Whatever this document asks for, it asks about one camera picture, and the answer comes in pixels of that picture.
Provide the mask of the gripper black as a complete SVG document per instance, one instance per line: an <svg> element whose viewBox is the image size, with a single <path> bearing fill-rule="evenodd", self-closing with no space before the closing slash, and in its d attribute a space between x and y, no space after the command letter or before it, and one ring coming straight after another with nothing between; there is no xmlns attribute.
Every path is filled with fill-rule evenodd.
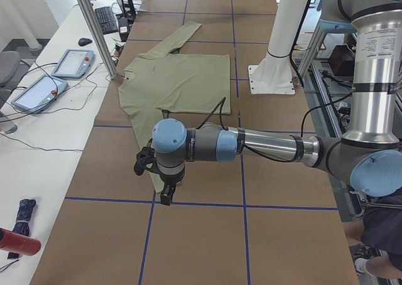
<svg viewBox="0 0 402 285"><path fill-rule="evenodd" d="M163 184L161 188L156 190L156 192L161 192L161 204L170 206L175 193L175 185L167 183L177 184L182 181L185 174L185 163L181 162L176 166L163 166L161 163L157 163L157 167L159 169L159 176Z"/></svg>

